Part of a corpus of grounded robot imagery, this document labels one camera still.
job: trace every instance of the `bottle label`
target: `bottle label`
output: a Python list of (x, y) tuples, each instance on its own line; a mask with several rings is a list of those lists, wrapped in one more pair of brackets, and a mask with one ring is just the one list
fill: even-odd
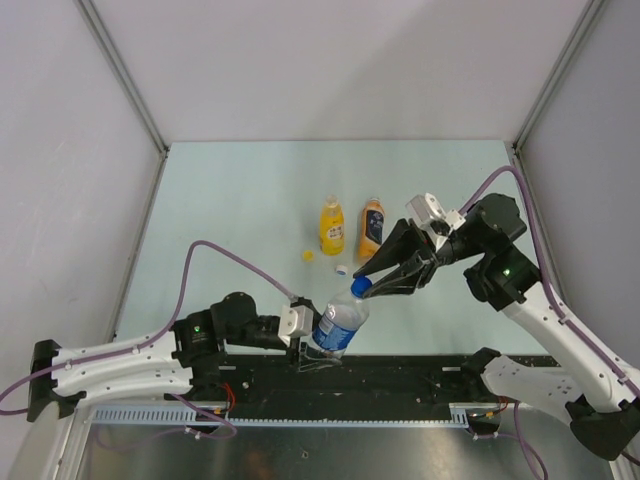
[(342, 225), (334, 225), (327, 230), (327, 238), (329, 240), (338, 240), (342, 238)]
[(312, 338), (323, 350), (336, 352), (347, 348), (356, 332), (357, 330), (339, 327), (325, 313), (318, 327), (313, 331)]
[(367, 211), (367, 238), (378, 245), (382, 245), (382, 226), (384, 225), (384, 215), (376, 210)]

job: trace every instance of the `red wire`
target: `red wire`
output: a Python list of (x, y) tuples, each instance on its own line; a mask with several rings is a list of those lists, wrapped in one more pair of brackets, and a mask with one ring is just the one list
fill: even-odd
[(229, 399), (229, 395), (231, 395), (231, 406), (227, 410), (227, 413), (229, 413), (236, 406), (236, 396), (233, 393), (233, 390), (231, 390), (231, 386), (228, 383), (225, 382), (225, 383), (222, 384), (222, 386), (227, 391), (227, 402), (229, 401), (228, 400)]
[(504, 402), (504, 407), (500, 407), (500, 410), (498, 410), (498, 413), (504, 412), (509, 406), (509, 399), (507, 399), (506, 397), (498, 397), (498, 399), (500, 400), (500, 404)]

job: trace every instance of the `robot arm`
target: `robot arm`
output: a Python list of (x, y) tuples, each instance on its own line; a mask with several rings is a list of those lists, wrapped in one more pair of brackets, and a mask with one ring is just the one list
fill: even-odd
[(355, 275), (399, 265), (365, 297), (412, 294), (437, 268), (474, 255), (464, 273), (473, 296), (528, 331), (563, 367), (558, 376), (483, 349), (474, 367), (489, 391), (530, 404), (568, 424), (595, 454), (613, 460), (640, 431), (640, 399), (607, 365), (599, 349), (636, 385), (640, 371), (621, 360), (565, 305), (560, 318), (550, 306), (538, 268), (513, 244), (526, 231), (512, 198), (490, 194), (467, 213), (445, 212), (430, 194), (408, 205), (378, 253)]
[[(526, 367), (486, 348), (463, 370), (474, 381), (479, 377), (489, 392), (522, 400), (558, 418), (593, 453), (615, 459), (640, 431), (640, 399), (632, 389), (640, 384), (640, 372), (562, 303), (562, 317), (549, 305), (539, 269), (513, 243), (526, 231), (515, 201), (487, 195), (464, 216), (445, 212), (428, 194), (415, 197), (408, 207), (413, 219), (400, 220), (376, 255), (356, 272), (369, 275), (397, 266), (364, 296), (410, 295), (438, 268), (482, 255), (464, 273), (473, 296), (533, 335), (566, 374)], [(144, 348), (138, 345), (148, 343), (152, 335), (76, 350), (60, 349), (51, 340), (39, 342), (31, 368), (39, 375), (30, 381), (27, 419), (35, 420), (52, 401), (60, 405), (63, 417), (76, 407), (138, 395), (222, 398), (225, 344), (284, 350), (290, 364), (299, 364), (300, 338), (319, 320), (311, 302), (302, 298), (285, 306), (279, 317), (259, 316), (250, 296), (234, 293), (209, 310), (176, 321)], [(130, 353), (111, 355), (123, 349)], [(104, 356), (76, 363), (96, 355)]]
[[(309, 335), (320, 315), (313, 304), (298, 298), (280, 316), (258, 315), (253, 298), (237, 292), (208, 310), (175, 322), (154, 343), (138, 348), (153, 333), (82, 349), (66, 349), (53, 340), (38, 342), (31, 372), (62, 366), (30, 382), (27, 420), (35, 421), (50, 402), (57, 402), (60, 418), (76, 408), (127, 397), (186, 394), (192, 400), (221, 399), (220, 365), (226, 345), (283, 350), (297, 361), (300, 338)], [(109, 356), (123, 349), (124, 355)], [(100, 361), (78, 363), (104, 355)]]

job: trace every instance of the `juice bottle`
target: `juice bottle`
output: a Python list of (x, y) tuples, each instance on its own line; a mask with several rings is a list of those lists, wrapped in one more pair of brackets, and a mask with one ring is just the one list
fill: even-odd
[(344, 250), (344, 215), (335, 195), (329, 195), (322, 208), (319, 233), (322, 253), (338, 255)]
[(360, 241), (358, 242), (358, 260), (365, 264), (382, 245), (382, 227), (384, 210), (380, 200), (370, 198), (362, 210)]

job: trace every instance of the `wire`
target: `wire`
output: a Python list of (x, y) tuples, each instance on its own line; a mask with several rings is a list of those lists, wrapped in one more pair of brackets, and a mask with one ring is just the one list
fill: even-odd
[(622, 453), (620, 454), (622, 455), (624, 458), (626, 458), (627, 460), (629, 460), (631, 463), (633, 463), (634, 465), (636, 465), (637, 467), (640, 467), (640, 460), (638, 460), (636, 457), (629, 455), (627, 452), (625, 452), (624, 450), (622, 451)]
[[(143, 349), (145, 347), (148, 347), (149, 345), (151, 345), (154, 342), (156, 342), (160, 337), (162, 337), (165, 333), (167, 333), (171, 329), (171, 327), (173, 327), (173, 324), (178, 319), (178, 315), (180, 314), (180, 309), (182, 308), (182, 302), (184, 301), (184, 295), (185, 295), (185, 291), (186, 291), (186, 288), (187, 288), (187, 279), (189, 277), (189, 267), (191, 266), (191, 259), (193, 257), (193, 252), (196, 249), (196, 247), (199, 247), (199, 246), (209, 247), (209, 248), (211, 248), (211, 249), (213, 249), (213, 250), (225, 255), (226, 257), (230, 258), (234, 262), (239, 263), (243, 267), (248, 268), (249, 270), (251, 270), (255, 274), (257, 274), (260, 277), (264, 278), (267, 282), (269, 282), (275, 288), (280, 290), (290, 301), (294, 301), (295, 299), (298, 298), (298, 296), (295, 295), (294, 293), (292, 293), (291, 290), (286, 288), (284, 285), (282, 285), (276, 279), (271, 277), (269, 274), (267, 274), (263, 270), (259, 269), (255, 265), (247, 262), (246, 260), (238, 257), (236, 254), (230, 252), (229, 250), (226, 250), (225, 248), (222, 248), (221, 246), (219, 246), (219, 245), (217, 245), (217, 244), (215, 244), (213, 242), (208, 242), (207, 240), (196, 240), (195, 242), (193, 242), (189, 246), (189, 250), (187, 251), (187, 257), (185, 258), (184, 269), (182, 271), (182, 281), (180, 283), (180, 293), (178, 294), (178, 301), (176, 303), (176, 308), (175, 308), (173, 314), (171, 315), (171, 319), (169, 320), (169, 323), (167, 323), (164, 326), (164, 328), (162, 328), (158, 333), (156, 333), (155, 335), (151, 336), (148, 340), (145, 340), (140, 345), (138, 345), (137, 348), (139, 350)], [(90, 355), (90, 356), (83, 357), (83, 358), (71, 359), (71, 360), (67, 361), (66, 363), (59, 363), (57, 365), (52, 365), (51, 367), (46, 367), (46, 368), (44, 368), (42, 370), (38, 370), (37, 372), (34, 372), (31, 375), (27, 375), (26, 377), (18, 380), (14, 384), (10, 385), (2, 393), (0, 393), (0, 404), (13, 391), (17, 390), (19, 387), (21, 387), (25, 383), (29, 383), (29, 382), (31, 382), (31, 380), (39, 378), (39, 377), (41, 377), (43, 375), (47, 375), (47, 374), (49, 374), (51, 372), (55, 372), (56, 370), (60, 370), (62, 368), (65, 368), (65, 367), (67, 367), (67, 365), (69, 365), (69, 366), (71, 366), (71, 365), (82, 365), (84, 363), (95, 362), (95, 361), (98, 361), (98, 360), (104, 360), (106, 358), (112, 358), (112, 357), (117, 357), (117, 356), (120, 356), (120, 355), (131, 354), (131, 351), (132, 351), (131, 347), (122, 348), (120, 350), (115, 350), (113, 352), (100, 353), (100, 354), (97, 354), (97, 355)], [(27, 413), (27, 412), (28, 412), (27, 408), (22, 408), (22, 409), (19, 409), (19, 410), (1, 410), (0, 409), (0, 416), (20, 415), (20, 414)]]
[[(508, 438), (511, 440), (517, 440), (518, 442), (520, 441), (520, 438), (518, 436), (511, 435), (510, 433), (495, 432), (493, 434), (479, 435), (475, 433), (471, 428), (468, 428), (467, 432), (473, 435), (474, 440), (494, 440), (496, 438)], [(540, 456), (540, 454), (538, 454), (538, 452), (536, 452), (536, 450), (529, 443), (527, 443), (524, 440), (523, 442), (528, 453), (533, 455), (533, 457), (538, 462), (538, 465), (540, 465), (540, 469), (542, 470), (541, 480), (549, 480), (549, 471), (547, 470), (547, 466), (544, 464), (544, 461), (542, 460), (542, 457)], [(532, 470), (532, 472), (536, 476), (536, 478), (539, 478), (535, 470)]]
[(231, 411), (236, 406), (236, 396), (231, 389), (231, 385), (229, 385), (228, 383), (224, 384), (224, 389), (227, 391), (227, 395), (231, 397), (231, 406), (227, 409), (227, 413), (231, 413)]
[[(524, 455), (524, 458), (527, 460), (527, 464), (529, 465), (529, 469), (531, 469), (531, 473), (533, 473), (533, 476), (536, 477), (537, 480), (543, 480), (542, 477), (540, 477), (540, 475), (538, 475), (538, 472), (536, 471), (536, 466), (533, 463), (533, 459), (531, 458), (530, 454), (529, 454), (529, 448), (527, 447), (527, 442), (524, 440), (524, 437), (522, 436), (522, 429), (520, 428), (520, 402), (516, 401), (514, 407), (513, 407), (513, 424), (516, 427), (516, 438), (518, 439), (518, 442), (520, 443), (520, 448), (522, 449), (522, 453)], [(547, 472), (546, 472), (546, 468), (544, 467), (544, 464), (542, 463), (542, 461), (540, 460), (540, 458), (538, 458), (538, 462), (540, 463), (540, 465), (542, 465), (542, 470), (544, 473), (544, 479), (546, 480), (548, 478)]]
[(501, 407), (500, 410), (498, 410), (498, 413), (502, 413), (509, 407), (509, 399), (502, 396), (498, 398), (500, 399), (500, 403), (504, 403), (504, 407)]
[(471, 198), (465, 203), (460, 209), (460, 214), (465, 215), (473, 206), (474, 203), (480, 198), (485, 190), (493, 183), (493, 181), (502, 173), (510, 172), (516, 179), (516, 183), (518, 184), (518, 188), (520, 193), (522, 194), (522, 200), (524, 203), (524, 208), (527, 214), (527, 218), (529, 219), (529, 227), (531, 228), (531, 238), (533, 240), (533, 249), (536, 254), (536, 258), (538, 260), (538, 266), (540, 268), (540, 277), (542, 279), (542, 289), (544, 290), (545, 296), (551, 305), (551, 308), (558, 316), (561, 323), (566, 325), (569, 330), (571, 330), (574, 335), (576, 335), (583, 343), (585, 343), (599, 358), (602, 360), (607, 367), (609, 367), (613, 372), (617, 375), (619, 381), (626, 385), (629, 390), (636, 396), (636, 398), (640, 398), (640, 388), (633, 382), (627, 374), (622, 370), (615, 361), (609, 358), (609, 355), (600, 348), (590, 337), (587, 335), (578, 325), (576, 325), (571, 319), (566, 318), (566, 313), (560, 307), (558, 301), (553, 294), (553, 287), (551, 286), (551, 277), (549, 275), (549, 267), (547, 265), (547, 261), (544, 257), (544, 253), (542, 251), (542, 244), (540, 240), (540, 235), (538, 233), (538, 227), (535, 221), (535, 215), (533, 211), (533, 200), (531, 198), (531, 192), (529, 192), (529, 188), (525, 182), (522, 173), (510, 165), (498, 168), (495, 172), (487, 177), (487, 179), (480, 185), (480, 188), (476, 190), (476, 192), (471, 196)]
[(208, 433), (198, 432), (200, 434), (200, 436), (205, 437), (205, 438), (212, 438), (212, 439), (215, 439), (215, 440), (222, 440), (222, 439), (225, 439), (225, 438), (235, 437), (238, 434), (238, 429), (235, 427), (235, 425), (233, 425), (228, 420), (225, 420), (224, 418), (219, 417), (218, 415), (215, 415), (215, 414), (213, 414), (211, 412), (207, 412), (206, 410), (203, 410), (202, 408), (197, 407), (196, 405), (191, 403), (189, 400), (181, 397), (180, 395), (171, 394), (171, 396), (173, 398), (175, 398), (176, 400), (178, 400), (179, 402), (181, 402), (182, 404), (184, 404), (187, 407), (189, 407), (191, 410), (194, 410), (195, 412), (198, 412), (200, 415), (204, 415), (205, 417), (210, 418), (211, 420), (215, 420), (216, 422), (220, 422), (222, 425), (224, 425), (225, 427), (228, 427), (231, 430), (231, 433), (228, 433), (226, 435), (215, 435), (215, 434), (208, 434)]

